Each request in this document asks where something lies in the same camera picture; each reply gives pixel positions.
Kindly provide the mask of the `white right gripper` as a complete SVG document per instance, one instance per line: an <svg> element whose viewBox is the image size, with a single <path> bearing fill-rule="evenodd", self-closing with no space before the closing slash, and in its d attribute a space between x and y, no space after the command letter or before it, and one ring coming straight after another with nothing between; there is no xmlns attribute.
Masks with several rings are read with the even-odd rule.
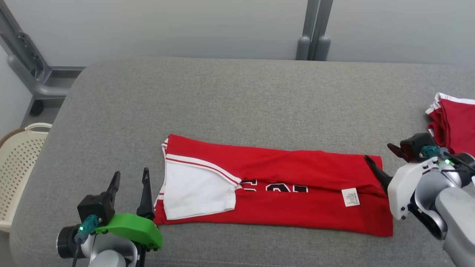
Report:
<svg viewBox="0 0 475 267"><path fill-rule="evenodd" d="M387 148L397 157L408 160L407 143L400 143L399 146L388 143ZM397 220L408 215L410 204L415 204L416 211L434 214L430 208L435 204L438 194L451 187L451 179L442 172L437 158L408 163L400 167L394 177L380 169L370 156L365 155L364 159L388 195L390 211Z"/></svg>

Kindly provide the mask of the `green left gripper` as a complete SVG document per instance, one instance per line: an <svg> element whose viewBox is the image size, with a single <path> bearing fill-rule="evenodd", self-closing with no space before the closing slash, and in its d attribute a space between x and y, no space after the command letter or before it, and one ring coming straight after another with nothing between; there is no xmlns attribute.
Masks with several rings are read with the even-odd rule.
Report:
<svg viewBox="0 0 475 267"><path fill-rule="evenodd" d="M107 189L110 203L114 204L120 187L120 171L116 171ZM151 187L150 171L144 168L141 183L143 185L140 205L136 214L115 214L105 226L95 229L96 234L112 233L120 238L137 242L148 250L160 250L163 236L152 220L155 218L154 200Z"/></svg>

